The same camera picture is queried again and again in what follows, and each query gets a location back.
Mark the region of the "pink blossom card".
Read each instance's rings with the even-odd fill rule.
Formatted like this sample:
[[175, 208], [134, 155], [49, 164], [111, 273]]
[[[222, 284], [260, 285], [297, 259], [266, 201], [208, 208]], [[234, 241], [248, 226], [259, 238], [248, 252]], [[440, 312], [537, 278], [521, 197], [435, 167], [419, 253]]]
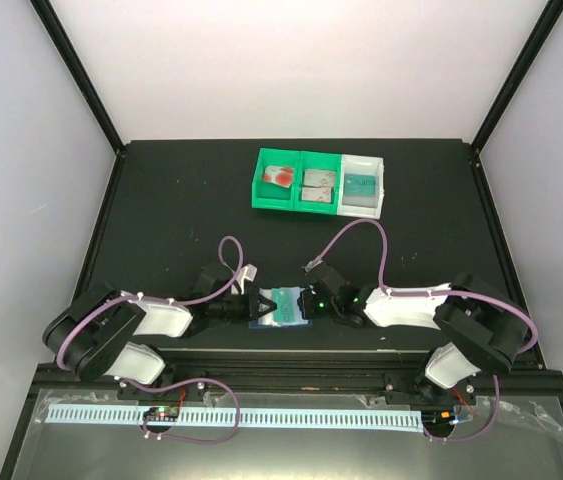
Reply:
[[332, 202], [332, 188], [327, 187], [303, 187], [300, 200], [303, 202], [316, 202], [330, 204]]

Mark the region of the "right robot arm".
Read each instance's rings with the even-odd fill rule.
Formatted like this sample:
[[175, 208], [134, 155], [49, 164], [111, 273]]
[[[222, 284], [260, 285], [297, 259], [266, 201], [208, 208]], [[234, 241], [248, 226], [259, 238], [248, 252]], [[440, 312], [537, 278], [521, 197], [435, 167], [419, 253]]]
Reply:
[[538, 341], [530, 316], [471, 274], [418, 289], [357, 287], [322, 261], [308, 264], [305, 273], [309, 286], [298, 307], [309, 320], [328, 316], [352, 328], [429, 329], [447, 338], [416, 374], [388, 379], [393, 395], [410, 405], [447, 405], [461, 382], [479, 373], [508, 373]]

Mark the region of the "blue leather card holder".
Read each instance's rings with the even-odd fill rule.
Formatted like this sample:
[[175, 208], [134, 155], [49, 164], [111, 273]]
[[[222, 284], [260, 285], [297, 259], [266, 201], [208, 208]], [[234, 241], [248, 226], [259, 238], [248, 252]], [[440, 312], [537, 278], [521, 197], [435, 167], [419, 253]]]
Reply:
[[260, 293], [263, 297], [274, 302], [277, 308], [257, 320], [250, 321], [248, 327], [250, 329], [271, 329], [310, 326], [312, 321], [303, 316], [299, 307], [301, 291], [300, 287], [261, 289]]

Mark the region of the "teal card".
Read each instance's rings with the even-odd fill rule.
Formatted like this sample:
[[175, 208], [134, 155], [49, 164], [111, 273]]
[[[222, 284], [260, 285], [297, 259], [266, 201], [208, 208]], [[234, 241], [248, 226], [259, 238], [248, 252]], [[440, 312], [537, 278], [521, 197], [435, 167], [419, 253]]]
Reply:
[[281, 327], [303, 325], [305, 319], [299, 308], [301, 289], [299, 287], [279, 287], [272, 289], [277, 310], [273, 321]]
[[346, 174], [344, 176], [344, 194], [346, 196], [373, 197], [375, 193], [375, 176], [362, 174]]

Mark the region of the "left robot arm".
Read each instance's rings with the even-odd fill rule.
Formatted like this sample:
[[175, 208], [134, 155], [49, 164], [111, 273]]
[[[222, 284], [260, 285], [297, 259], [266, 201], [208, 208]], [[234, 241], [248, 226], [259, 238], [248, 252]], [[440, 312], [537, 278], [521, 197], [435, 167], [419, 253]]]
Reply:
[[55, 318], [42, 335], [60, 368], [81, 381], [104, 376], [140, 383], [154, 399], [168, 397], [176, 376], [155, 347], [141, 344], [148, 336], [191, 337], [212, 320], [258, 323], [272, 317], [281, 298], [253, 284], [256, 268], [210, 265], [181, 300], [147, 297], [114, 290], [103, 283], [89, 288]]

